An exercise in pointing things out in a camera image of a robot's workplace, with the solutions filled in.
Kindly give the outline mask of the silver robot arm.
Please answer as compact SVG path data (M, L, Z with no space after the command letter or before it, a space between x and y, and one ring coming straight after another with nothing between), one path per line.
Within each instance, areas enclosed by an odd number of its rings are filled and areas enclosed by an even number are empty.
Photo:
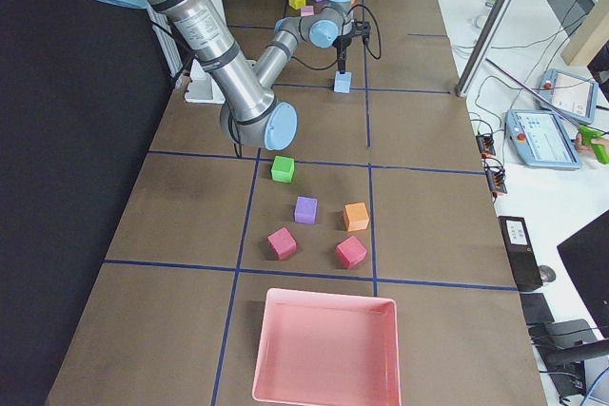
M153 8L181 33L225 97L220 124L236 145L283 150L293 141L298 117L272 86L302 43L337 50L337 65L355 37L367 39L370 26L353 16L350 0L326 0L315 14L276 23L273 40L250 64L211 0L97 0L125 8Z

